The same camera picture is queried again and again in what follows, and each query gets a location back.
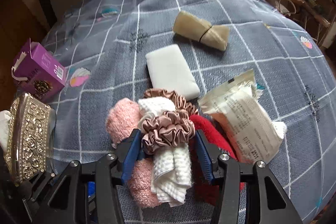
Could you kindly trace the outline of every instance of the gray bed sheet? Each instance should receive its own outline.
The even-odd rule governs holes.
[[[226,51],[174,36],[172,26],[181,10],[227,25]],[[105,18],[107,11],[115,14]],[[108,110],[124,97],[141,98],[151,87],[145,54],[176,43],[201,96],[254,70],[264,87],[260,104],[271,119],[288,126],[269,165],[304,223],[335,192],[335,79],[310,35],[264,0],[82,0],[42,43],[68,69],[66,87],[49,102],[57,112],[56,172],[73,159],[95,161],[111,150]],[[183,206],[146,209],[138,208],[126,187],[118,191],[126,223],[209,223],[213,210],[194,201],[192,189]],[[239,223],[245,204],[243,190]]]

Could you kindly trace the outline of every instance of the metal screw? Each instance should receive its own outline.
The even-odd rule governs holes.
[[[229,156],[228,154],[221,154],[221,155],[219,156],[219,158],[220,158],[221,160],[229,160],[230,156]]]
[[[77,165],[79,165],[79,161],[78,160],[73,160],[72,162],[70,162],[70,165],[72,167],[76,167]]]
[[[260,168],[264,168],[266,166],[266,163],[264,163],[262,160],[257,161],[257,166]]]
[[[113,153],[109,153],[106,155],[108,160],[114,160],[116,158],[116,156]]]

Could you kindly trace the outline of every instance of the blue gripper pad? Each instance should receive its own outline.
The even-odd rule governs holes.
[[[212,181],[214,180],[214,176],[212,174],[211,159],[207,153],[203,140],[198,131],[196,131],[195,138],[196,138],[195,142],[196,153],[198,161],[202,168],[204,178],[210,183],[212,183]]]
[[[133,135],[132,133],[131,136],[128,138],[128,141],[132,143],[123,163],[123,172],[121,175],[121,182],[123,185],[126,185],[127,181],[132,175],[134,163],[137,160],[138,153],[141,147],[141,131],[137,130],[135,135]]]

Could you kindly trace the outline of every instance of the rolled beige cloth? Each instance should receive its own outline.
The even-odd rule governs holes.
[[[209,47],[225,51],[230,29],[224,25],[211,25],[210,22],[193,14],[180,11],[175,19],[173,31]]]

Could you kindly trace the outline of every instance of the barcode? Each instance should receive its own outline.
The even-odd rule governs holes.
[[[62,80],[63,79],[63,69],[60,66],[57,66],[57,77]]]

